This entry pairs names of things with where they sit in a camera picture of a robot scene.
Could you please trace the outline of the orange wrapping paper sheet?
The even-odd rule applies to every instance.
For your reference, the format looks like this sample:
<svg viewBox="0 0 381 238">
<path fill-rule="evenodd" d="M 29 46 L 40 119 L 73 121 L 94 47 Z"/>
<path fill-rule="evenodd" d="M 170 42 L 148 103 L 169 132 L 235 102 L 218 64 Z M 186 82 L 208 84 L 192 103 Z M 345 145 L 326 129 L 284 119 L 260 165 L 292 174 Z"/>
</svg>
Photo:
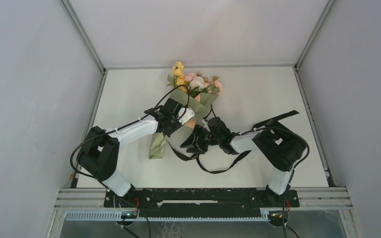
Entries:
<svg viewBox="0 0 381 238">
<path fill-rule="evenodd" d="M 165 154 L 165 147 L 170 137 L 183 125 L 194 126 L 196 121 L 207 116 L 211 104 L 217 99 L 217 90 L 209 92 L 192 92 L 187 87 L 173 89 L 169 94 L 169 99 L 160 108 L 160 112 L 172 116 L 167 122 L 161 122 L 160 128 L 152 135 L 149 159 L 161 159 Z"/>
</svg>

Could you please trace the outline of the yellow fake flower bunch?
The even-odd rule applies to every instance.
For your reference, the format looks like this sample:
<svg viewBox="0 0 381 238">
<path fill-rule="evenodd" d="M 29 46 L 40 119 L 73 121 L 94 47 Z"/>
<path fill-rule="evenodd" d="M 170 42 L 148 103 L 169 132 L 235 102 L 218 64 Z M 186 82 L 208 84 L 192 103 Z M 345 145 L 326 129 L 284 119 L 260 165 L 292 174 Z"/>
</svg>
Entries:
<svg viewBox="0 0 381 238">
<path fill-rule="evenodd" d="M 189 83 L 185 81 L 184 65 L 181 61 L 177 61 L 172 67 L 172 75 L 168 75 L 169 85 L 174 86 L 177 90 L 180 90 L 186 94 L 190 93 Z"/>
</svg>

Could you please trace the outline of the peach white fake flower bunch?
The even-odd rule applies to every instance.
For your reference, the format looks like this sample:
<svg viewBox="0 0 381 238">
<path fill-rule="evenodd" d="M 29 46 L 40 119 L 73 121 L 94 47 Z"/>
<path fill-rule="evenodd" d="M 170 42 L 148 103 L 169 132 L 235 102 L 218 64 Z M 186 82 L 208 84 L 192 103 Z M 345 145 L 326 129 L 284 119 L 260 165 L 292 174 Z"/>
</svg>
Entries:
<svg viewBox="0 0 381 238">
<path fill-rule="evenodd" d="M 192 97 L 195 97 L 200 93 L 220 94 L 223 92 L 222 83 L 219 81 L 217 75 L 208 78 L 200 72 L 190 72 L 185 74 L 184 83 L 186 86 L 181 87 L 181 90 Z"/>
</svg>

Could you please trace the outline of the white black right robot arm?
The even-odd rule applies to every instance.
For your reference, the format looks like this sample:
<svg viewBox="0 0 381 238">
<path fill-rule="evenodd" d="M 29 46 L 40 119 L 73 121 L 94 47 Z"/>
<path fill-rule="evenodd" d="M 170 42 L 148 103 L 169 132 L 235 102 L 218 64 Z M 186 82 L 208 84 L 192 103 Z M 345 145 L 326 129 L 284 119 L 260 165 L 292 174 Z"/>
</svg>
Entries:
<svg viewBox="0 0 381 238">
<path fill-rule="evenodd" d="M 198 156 L 206 153 L 210 146 L 219 146 L 226 154 L 238 155 L 237 161 L 259 150 L 273 166 L 267 185 L 267 201 L 272 206 L 286 201 L 294 170 L 310 152 L 304 138 L 278 119 L 261 122 L 246 132 L 232 132 L 218 117 L 210 119 L 207 126 L 196 125 L 180 147 Z"/>
</svg>

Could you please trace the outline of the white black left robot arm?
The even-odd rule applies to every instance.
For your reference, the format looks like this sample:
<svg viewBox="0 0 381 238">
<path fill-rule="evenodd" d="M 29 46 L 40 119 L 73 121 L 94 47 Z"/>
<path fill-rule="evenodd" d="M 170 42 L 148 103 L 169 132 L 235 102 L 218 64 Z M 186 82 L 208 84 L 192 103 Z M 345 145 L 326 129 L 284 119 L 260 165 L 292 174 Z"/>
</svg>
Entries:
<svg viewBox="0 0 381 238">
<path fill-rule="evenodd" d="M 93 178 L 116 194 L 116 200 L 124 207 L 135 201 L 132 184 L 117 169 L 119 151 L 142 137 L 162 133 L 171 136 L 196 113 L 188 105 L 169 98 L 164 105 L 156 105 L 126 125 L 102 129 L 91 128 L 85 138 L 72 152 L 70 163 L 77 162 L 86 172 L 75 165 L 71 167 L 81 175 Z"/>
</svg>

